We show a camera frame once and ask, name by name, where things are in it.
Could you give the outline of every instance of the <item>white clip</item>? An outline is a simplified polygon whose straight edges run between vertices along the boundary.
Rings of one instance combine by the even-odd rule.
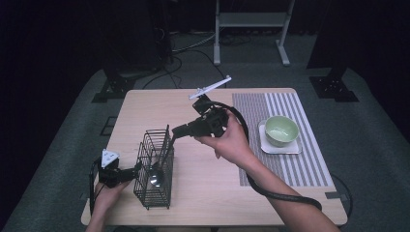
[[[102,150],[102,168],[106,168],[110,163],[119,157],[120,155],[117,153],[107,151],[106,149]]]
[[[219,86],[221,86],[222,84],[228,82],[228,81],[231,80],[231,79],[232,79],[232,77],[230,77],[229,75],[227,75],[226,78],[225,78],[224,80],[222,80],[222,81],[219,81],[219,82],[217,82],[217,83],[215,83],[215,84],[212,84],[212,85],[210,85],[210,86],[208,86],[208,87],[203,87],[202,89],[201,89],[201,88],[198,88],[198,89],[196,90],[196,94],[190,95],[189,98],[190,98],[190,100],[192,100],[192,99],[197,98],[197,97],[199,97],[199,96],[201,96],[201,95],[204,95],[205,93],[208,93],[209,91],[218,88]]]

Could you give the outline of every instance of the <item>metal utensil holder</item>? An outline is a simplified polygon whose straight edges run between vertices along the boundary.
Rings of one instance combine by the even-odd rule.
[[[174,160],[174,148],[170,141],[169,126],[166,126],[166,130],[147,130],[143,141],[139,144],[136,163],[141,162],[142,166],[139,170],[139,178],[135,180],[133,193],[147,210],[150,207],[166,207],[169,209]],[[169,149],[166,160],[163,160]],[[156,161],[162,162],[164,182],[160,187],[156,187],[149,182],[150,170]]]

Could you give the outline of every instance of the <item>person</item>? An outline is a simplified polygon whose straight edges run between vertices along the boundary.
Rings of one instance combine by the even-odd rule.
[[[229,116],[228,124],[221,137],[202,136],[194,139],[214,148],[217,159],[224,158],[245,170],[261,188],[281,194],[300,195],[257,158],[235,115],[229,110],[226,112]],[[98,229],[103,228],[106,211],[115,204],[125,186],[102,189],[96,200],[88,232],[101,231]],[[267,198],[291,231],[339,231],[335,224],[313,205]]]
[[[88,223],[86,232],[101,232],[104,231],[105,220],[109,210],[117,203],[123,189],[130,182],[121,183],[114,188],[108,188],[103,183],[97,183],[95,194],[98,195],[94,204],[94,211]]]

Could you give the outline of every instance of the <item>light green bowl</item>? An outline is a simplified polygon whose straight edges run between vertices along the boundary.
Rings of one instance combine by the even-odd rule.
[[[265,124],[268,141],[276,147],[284,147],[299,136],[296,123],[285,116],[270,117]]]

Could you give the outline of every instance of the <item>white saucer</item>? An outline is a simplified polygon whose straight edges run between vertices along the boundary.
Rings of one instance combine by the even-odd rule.
[[[297,155],[302,153],[302,142],[300,136],[298,136],[293,142],[287,144],[285,147],[276,147],[272,145],[266,138],[265,123],[266,120],[262,120],[258,124],[260,148],[262,149],[262,151],[267,154],[273,155]]]

